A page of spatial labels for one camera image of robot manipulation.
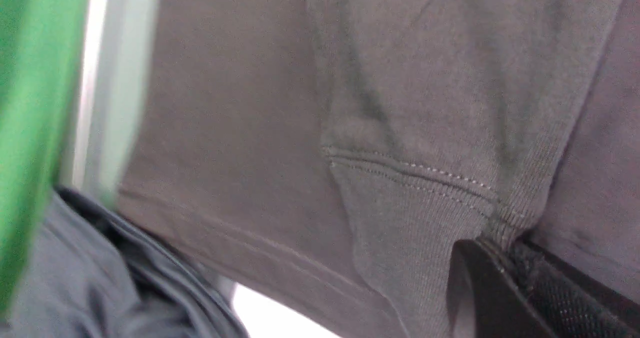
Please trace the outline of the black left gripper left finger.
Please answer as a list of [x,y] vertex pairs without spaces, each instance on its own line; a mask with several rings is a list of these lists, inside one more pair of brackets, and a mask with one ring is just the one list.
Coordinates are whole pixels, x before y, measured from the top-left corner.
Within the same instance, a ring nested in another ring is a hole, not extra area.
[[451,337],[556,338],[501,259],[480,239],[453,244],[446,287]]

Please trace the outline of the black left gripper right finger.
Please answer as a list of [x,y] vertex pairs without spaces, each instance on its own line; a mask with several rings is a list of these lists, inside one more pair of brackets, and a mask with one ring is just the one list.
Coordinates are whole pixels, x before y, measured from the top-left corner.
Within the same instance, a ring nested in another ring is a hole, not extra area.
[[526,301],[560,338],[638,338],[639,304],[541,247],[510,248]]

